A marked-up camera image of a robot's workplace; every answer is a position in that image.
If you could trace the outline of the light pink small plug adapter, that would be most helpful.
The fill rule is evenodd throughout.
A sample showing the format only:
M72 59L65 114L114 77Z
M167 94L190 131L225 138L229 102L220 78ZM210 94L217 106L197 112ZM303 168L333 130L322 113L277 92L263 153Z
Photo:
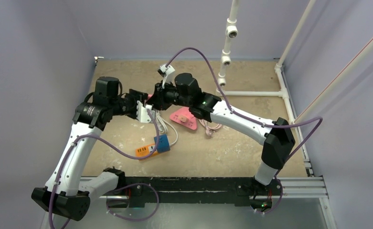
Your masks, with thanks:
M186 123L188 122L188 117L184 116L184 115L180 115L178 116L178 120L181 122L181 123Z

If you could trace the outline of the pink triangular power strip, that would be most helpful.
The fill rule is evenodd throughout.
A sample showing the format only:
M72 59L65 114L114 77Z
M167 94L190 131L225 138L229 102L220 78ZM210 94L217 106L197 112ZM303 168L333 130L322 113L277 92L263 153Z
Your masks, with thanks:
M170 120L193 131L197 130L196 117L189 111L188 107L182 107L169 116Z

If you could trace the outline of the blue cube socket adapter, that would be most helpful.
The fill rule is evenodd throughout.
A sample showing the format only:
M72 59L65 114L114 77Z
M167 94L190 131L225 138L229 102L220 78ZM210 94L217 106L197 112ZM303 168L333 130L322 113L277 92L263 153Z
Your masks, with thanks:
M171 150L170 143L166 134L154 137L154 142L158 143L158 146L156 147L156 151L158 153L164 153Z

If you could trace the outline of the orange power strip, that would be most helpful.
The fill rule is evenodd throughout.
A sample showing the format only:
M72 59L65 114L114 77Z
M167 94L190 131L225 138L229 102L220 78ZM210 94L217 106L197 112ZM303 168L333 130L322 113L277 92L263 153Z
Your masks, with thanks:
M151 153L154 147L155 147L154 144L150 144L150 145L146 145L146 146L142 146L140 148L137 148L135 150L135 157L138 157L138 158L146 157L149 154L151 154L151 157L152 156L157 156L159 154L157 150L155 150L153 153Z

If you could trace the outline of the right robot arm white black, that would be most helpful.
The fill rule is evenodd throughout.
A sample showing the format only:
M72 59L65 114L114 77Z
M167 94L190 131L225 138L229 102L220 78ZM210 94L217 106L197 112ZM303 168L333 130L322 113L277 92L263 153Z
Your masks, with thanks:
M171 105L187 107L197 119L225 125L262 145L261 163L252 181L252 188L264 194L271 180L287 162L296 141L287 120L264 119L230 106L226 100L201 90L190 73L175 77L175 83L161 81L155 84L154 93L146 101L153 109L163 111Z

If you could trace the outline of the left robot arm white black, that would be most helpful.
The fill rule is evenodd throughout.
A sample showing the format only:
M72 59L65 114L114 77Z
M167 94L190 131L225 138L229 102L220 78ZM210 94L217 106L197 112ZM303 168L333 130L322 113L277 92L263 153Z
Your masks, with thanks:
M119 169L106 168L90 181L80 180L107 123L116 115L135 119L138 102L144 103L147 98L147 93L133 89L124 93L117 78L97 79L95 90L75 109L71 133L56 169L44 187L36 187L32 192L32 200L48 212L50 222L55 215L80 221L92 201L110 191L114 195L125 192L125 173Z

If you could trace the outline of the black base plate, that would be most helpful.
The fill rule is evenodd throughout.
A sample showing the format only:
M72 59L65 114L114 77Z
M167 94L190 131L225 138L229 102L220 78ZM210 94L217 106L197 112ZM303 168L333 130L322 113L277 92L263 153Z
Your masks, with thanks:
M278 180L264 186L253 177L126 177L119 187L107 192L113 198L129 198L131 208L146 203L233 204L236 207L270 208L280 197Z

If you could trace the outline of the white pvc pipe frame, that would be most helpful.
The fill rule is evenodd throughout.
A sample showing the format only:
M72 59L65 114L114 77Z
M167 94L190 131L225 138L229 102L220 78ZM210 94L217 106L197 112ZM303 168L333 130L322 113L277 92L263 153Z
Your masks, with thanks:
M373 71L373 0L276 0L262 10L295 26L278 60L223 68L225 94L263 102L256 115L302 122L323 114Z

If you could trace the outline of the aluminium rail frame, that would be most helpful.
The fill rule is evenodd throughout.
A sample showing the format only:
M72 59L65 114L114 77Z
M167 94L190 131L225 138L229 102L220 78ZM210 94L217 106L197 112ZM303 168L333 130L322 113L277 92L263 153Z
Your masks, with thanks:
M274 178L262 185L252 177L127 177L117 171L80 181L72 194L57 192L53 185L32 192L32 199L48 212L50 228L54 228L54 216L82 220L91 203L99 199L106 201L107 214L133 221L114 212L119 200L126 208L143 208L147 203L232 204L264 216L274 212L284 198L318 199L327 228L336 228L321 177Z

